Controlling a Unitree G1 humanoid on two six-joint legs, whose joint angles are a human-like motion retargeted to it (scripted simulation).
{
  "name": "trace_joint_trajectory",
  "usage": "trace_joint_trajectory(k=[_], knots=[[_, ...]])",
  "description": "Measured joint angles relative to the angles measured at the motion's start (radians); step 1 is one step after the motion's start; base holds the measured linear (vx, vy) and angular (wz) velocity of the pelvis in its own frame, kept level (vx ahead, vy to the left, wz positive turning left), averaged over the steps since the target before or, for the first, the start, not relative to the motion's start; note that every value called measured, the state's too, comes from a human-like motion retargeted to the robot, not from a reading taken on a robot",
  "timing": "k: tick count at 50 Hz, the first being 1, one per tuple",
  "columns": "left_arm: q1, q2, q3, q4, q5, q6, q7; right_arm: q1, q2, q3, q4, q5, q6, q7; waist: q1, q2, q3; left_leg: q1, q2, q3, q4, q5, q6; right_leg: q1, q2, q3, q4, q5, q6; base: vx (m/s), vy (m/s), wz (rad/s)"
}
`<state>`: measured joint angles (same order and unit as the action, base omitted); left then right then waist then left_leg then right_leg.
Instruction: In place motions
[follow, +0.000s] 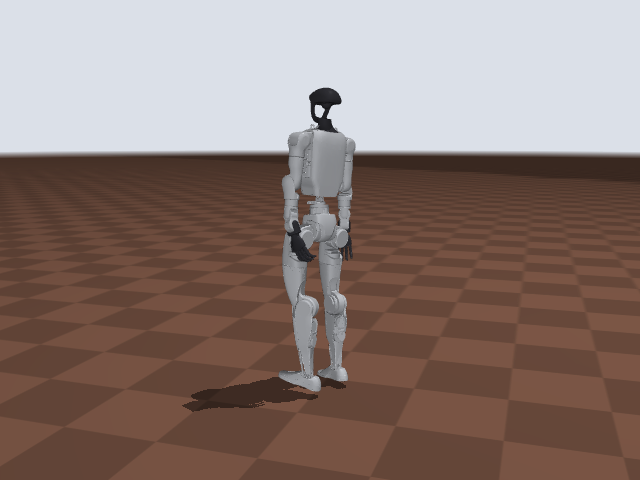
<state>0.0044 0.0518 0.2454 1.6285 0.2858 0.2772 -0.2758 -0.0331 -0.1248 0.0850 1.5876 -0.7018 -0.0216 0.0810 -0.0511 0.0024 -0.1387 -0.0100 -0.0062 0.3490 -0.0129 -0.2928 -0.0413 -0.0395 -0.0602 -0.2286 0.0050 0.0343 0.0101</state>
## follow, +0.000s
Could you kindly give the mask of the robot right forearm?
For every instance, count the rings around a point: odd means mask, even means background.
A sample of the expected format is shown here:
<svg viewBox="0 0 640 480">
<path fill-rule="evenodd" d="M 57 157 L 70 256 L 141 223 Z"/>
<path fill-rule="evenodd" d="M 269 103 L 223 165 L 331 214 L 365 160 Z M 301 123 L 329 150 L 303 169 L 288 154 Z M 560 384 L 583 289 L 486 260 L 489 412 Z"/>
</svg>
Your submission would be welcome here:
<svg viewBox="0 0 640 480">
<path fill-rule="evenodd" d="M 350 188 L 349 191 L 339 193 L 339 195 L 337 195 L 337 200 L 338 200 L 338 209 L 340 209 L 338 212 L 338 217 L 340 219 L 340 227 L 345 230 L 348 230 L 349 218 L 350 218 L 349 209 L 351 208 L 351 200 L 352 200 L 352 187 Z"/>
</svg>

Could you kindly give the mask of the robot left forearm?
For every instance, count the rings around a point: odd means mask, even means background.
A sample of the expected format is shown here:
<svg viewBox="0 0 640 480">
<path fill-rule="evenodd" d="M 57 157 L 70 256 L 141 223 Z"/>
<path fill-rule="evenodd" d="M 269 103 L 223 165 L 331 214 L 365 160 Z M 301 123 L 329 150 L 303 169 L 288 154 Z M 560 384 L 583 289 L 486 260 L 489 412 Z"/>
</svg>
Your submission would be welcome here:
<svg viewBox="0 0 640 480">
<path fill-rule="evenodd" d="M 294 181 L 291 176 L 285 176 L 282 180 L 282 188 L 285 199 L 284 214 L 285 219 L 284 227 L 287 232 L 294 232 L 292 222 L 298 221 L 298 200 L 300 195 L 295 192 Z M 299 223 L 299 221 L 298 221 Z M 300 226 L 300 223 L 299 223 Z"/>
</svg>

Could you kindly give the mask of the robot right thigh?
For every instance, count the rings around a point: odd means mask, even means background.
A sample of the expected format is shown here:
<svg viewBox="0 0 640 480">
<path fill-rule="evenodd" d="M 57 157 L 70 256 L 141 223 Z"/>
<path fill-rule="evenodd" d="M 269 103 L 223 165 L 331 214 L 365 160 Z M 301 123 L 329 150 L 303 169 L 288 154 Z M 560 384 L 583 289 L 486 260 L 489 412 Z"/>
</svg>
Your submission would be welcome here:
<svg viewBox="0 0 640 480">
<path fill-rule="evenodd" d="M 319 269 L 324 295 L 324 308 L 330 314 L 341 314 L 345 307 L 343 296 L 339 293 L 342 255 L 338 248 L 348 242 L 348 232 L 336 225 L 334 239 L 319 242 Z"/>
</svg>

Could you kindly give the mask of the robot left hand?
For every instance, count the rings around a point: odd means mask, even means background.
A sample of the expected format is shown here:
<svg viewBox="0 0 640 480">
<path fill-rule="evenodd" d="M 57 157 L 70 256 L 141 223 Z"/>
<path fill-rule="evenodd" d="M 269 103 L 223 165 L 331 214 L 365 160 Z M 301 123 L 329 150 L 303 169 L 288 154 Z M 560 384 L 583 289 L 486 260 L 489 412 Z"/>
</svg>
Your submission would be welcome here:
<svg viewBox="0 0 640 480">
<path fill-rule="evenodd" d="M 312 255 L 308 251 L 304 240 L 299 236 L 301 229 L 298 221 L 294 220 L 292 222 L 292 226 L 293 226 L 294 232 L 292 233 L 287 232 L 288 236 L 291 236 L 290 243 L 291 243 L 292 252 L 295 252 L 296 256 L 298 256 L 297 258 L 299 259 L 299 261 L 310 262 L 311 260 L 314 259 L 314 257 L 316 257 L 316 255 Z"/>
</svg>

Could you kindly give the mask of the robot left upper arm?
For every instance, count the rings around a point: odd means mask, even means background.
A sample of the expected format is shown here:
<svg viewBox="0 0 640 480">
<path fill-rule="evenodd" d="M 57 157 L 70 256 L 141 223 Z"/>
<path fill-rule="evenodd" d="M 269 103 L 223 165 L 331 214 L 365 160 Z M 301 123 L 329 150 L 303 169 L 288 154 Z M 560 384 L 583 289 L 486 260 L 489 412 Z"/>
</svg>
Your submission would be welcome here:
<svg viewBox="0 0 640 480">
<path fill-rule="evenodd" d="M 295 191 L 301 187 L 305 150 L 309 147 L 312 132 L 294 132 L 288 138 L 288 166 L 294 181 Z M 283 179 L 282 179 L 283 180 Z"/>
</svg>

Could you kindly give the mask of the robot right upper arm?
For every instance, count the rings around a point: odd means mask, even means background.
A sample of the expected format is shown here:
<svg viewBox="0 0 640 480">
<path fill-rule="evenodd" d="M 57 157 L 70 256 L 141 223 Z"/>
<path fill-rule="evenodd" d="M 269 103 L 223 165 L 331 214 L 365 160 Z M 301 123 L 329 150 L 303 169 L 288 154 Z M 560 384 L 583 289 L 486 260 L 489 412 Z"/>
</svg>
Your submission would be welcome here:
<svg viewBox="0 0 640 480">
<path fill-rule="evenodd" d="M 356 148 L 356 145 L 353 139 L 348 137 L 345 137 L 345 138 L 347 142 L 346 157 L 345 157 L 343 181 L 339 188 L 339 191 L 338 191 L 339 193 L 349 191 L 351 188 L 351 179 L 352 179 L 352 170 L 353 170 L 353 154 Z"/>
</svg>

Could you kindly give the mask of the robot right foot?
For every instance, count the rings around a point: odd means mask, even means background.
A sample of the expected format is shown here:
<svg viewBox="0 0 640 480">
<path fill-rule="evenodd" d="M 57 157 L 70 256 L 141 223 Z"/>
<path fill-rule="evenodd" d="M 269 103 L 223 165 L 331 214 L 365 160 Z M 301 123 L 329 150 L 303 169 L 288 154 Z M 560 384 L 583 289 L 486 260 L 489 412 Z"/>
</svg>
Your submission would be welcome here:
<svg viewBox="0 0 640 480">
<path fill-rule="evenodd" d="M 324 377 L 324 378 L 330 378 L 330 379 L 333 379 L 333 380 L 336 380 L 336 381 L 347 381 L 348 380 L 348 374 L 347 374 L 347 371 L 346 371 L 345 368 L 339 367 L 339 365 L 337 365 L 337 369 L 336 370 L 332 370 L 332 368 L 330 369 L 330 366 L 327 367 L 326 369 L 318 370 L 317 375 L 319 375 L 321 377 Z"/>
</svg>

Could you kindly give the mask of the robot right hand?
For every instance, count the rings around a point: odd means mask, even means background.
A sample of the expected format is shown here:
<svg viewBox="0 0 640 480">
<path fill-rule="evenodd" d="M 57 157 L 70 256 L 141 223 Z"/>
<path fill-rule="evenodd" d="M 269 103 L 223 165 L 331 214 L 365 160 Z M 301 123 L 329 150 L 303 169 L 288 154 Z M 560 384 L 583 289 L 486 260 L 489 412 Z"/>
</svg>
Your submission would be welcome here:
<svg viewBox="0 0 640 480">
<path fill-rule="evenodd" d="M 338 226 L 340 226 L 340 220 L 338 221 Z M 349 220 L 349 229 L 348 229 L 348 230 L 346 230 L 346 231 L 347 231 L 348 233 L 350 232 L 350 220 Z M 348 260 L 348 248 L 347 248 L 348 246 L 349 246 L 350 258 L 351 258 L 351 259 L 353 258 L 353 256 L 352 256 L 352 247 L 351 247 L 351 245 L 352 245 L 352 241 L 351 241 L 351 238 L 350 238 L 350 236 L 349 236 L 349 234 L 348 234 L 348 242 L 347 242 L 347 244 L 343 247 L 343 248 L 345 248 L 345 258 L 346 258 L 346 260 Z M 341 248 L 342 261 L 343 261 L 343 248 Z M 338 249 L 340 249 L 340 248 L 338 248 Z"/>
</svg>

